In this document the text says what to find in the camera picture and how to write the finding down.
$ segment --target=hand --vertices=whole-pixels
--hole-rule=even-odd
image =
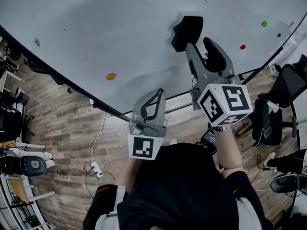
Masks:
[[[207,58],[203,58],[203,61],[204,61],[204,62],[207,62],[207,60],[208,60],[208,55],[209,55],[208,53],[205,53],[205,56],[206,56]]]

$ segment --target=orange ball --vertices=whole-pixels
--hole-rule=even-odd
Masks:
[[[108,81],[113,80],[114,78],[116,78],[115,73],[110,73],[110,74],[106,75],[106,80],[108,80]]]

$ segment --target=wooden floor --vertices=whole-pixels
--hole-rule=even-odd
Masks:
[[[83,170],[85,162],[92,159],[92,145],[98,135],[104,113],[90,106],[89,99],[79,94],[68,94],[67,86],[57,85],[47,75],[31,72],[26,66],[21,65],[17,74],[23,79],[18,83],[30,96],[26,107],[26,113],[34,115],[30,128],[35,136],[30,138],[34,144],[46,146],[46,151],[54,156],[56,166],[53,170],[68,170],[76,168]],[[252,102],[259,93],[267,92],[274,83],[267,70],[255,77],[249,84],[249,94]],[[167,102],[166,108],[190,103],[190,96],[184,95]],[[291,109],[283,110],[284,120],[291,120]],[[207,130],[208,120],[201,111],[193,111],[187,107],[165,116],[167,119],[167,135],[164,143],[176,137],[179,142],[197,142]],[[243,121],[234,129],[246,126],[248,120]],[[124,159],[128,156],[127,134],[128,123],[106,115],[105,127],[97,141],[94,155],[103,171],[112,173],[114,176],[120,170]],[[241,152],[245,152],[254,146],[251,132],[243,138],[237,139]],[[261,155],[261,165],[267,155],[275,151],[277,156],[290,154],[297,147],[296,138],[291,135],[283,136],[280,146],[270,147],[259,145],[246,156],[244,166],[252,181],[258,173],[256,157]],[[261,171],[255,179],[255,190],[269,189],[272,178],[278,173],[273,171]],[[91,204],[91,197],[85,187],[85,176],[78,171],[70,171],[68,179],[59,174],[45,174],[31,180],[37,193],[55,191],[56,194],[46,199],[39,200],[39,205],[46,220],[57,226],[58,229],[82,229],[82,222],[87,209]],[[96,188],[102,184],[111,183],[112,177],[105,174],[104,177],[88,177],[89,190],[94,194]],[[292,199],[275,194],[271,191],[257,192],[262,202],[266,217],[276,223],[284,211],[291,205]]]

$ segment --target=white sneaker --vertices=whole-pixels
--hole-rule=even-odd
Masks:
[[[52,167],[52,166],[54,166],[54,165],[55,165],[55,163],[54,163],[54,161],[53,161],[53,160],[46,160],[45,162],[46,162],[46,166],[47,166],[47,168],[50,168],[50,167]]]
[[[45,151],[45,154],[47,154],[48,159],[52,159],[53,158],[53,156],[52,156],[52,154],[50,152]]]
[[[264,166],[264,167],[267,167],[267,166],[268,166],[268,161],[271,160],[271,159],[273,159],[273,158],[275,158],[275,152],[271,152],[271,153],[268,155],[267,159],[266,159],[266,160],[264,161],[264,163],[263,163],[263,166]]]
[[[178,140],[176,138],[172,138],[171,141],[169,142],[169,145],[175,145],[178,144]]]

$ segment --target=white cable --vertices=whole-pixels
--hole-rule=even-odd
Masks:
[[[264,131],[264,128],[261,130],[260,139],[259,139],[259,141],[258,141],[258,143],[257,143],[256,146],[258,146],[258,145],[259,145],[259,142],[261,141],[261,137],[262,137],[263,131]],[[249,149],[248,151],[244,152],[244,153],[242,154],[242,156],[244,156],[245,154],[247,154],[249,151],[252,151],[256,146],[254,146],[253,148],[251,148],[251,149]]]
[[[256,192],[261,192],[261,191],[270,191],[270,189],[265,189],[265,190],[255,190]]]
[[[105,115],[104,115],[104,120],[102,121],[102,124],[101,124],[101,128],[100,128],[100,132],[99,132],[99,135],[96,137],[95,141],[94,141],[94,145],[92,147],[92,155],[93,155],[93,158],[92,158],[92,162],[94,162],[94,146],[96,144],[96,141],[98,140],[100,134],[101,134],[101,131],[102,129],[104,128],[105,126],[105,119],[106,119],[106,112],[105,112]]]
[[[297,149],[294,151],[294,153],[295,153],[296,151],[298,151],[299,149],[304,148],[305,146],[307,146],[307,145],[304,145],[304,146],[302,146],[302,147],[300,147],[300,148],[297,148]],[[294,153],[293,153],[293,157],[295,157],[296,159],[299,159],[299,160],[304,160],[304,159],[297,158],[297,157],[294,155]]]

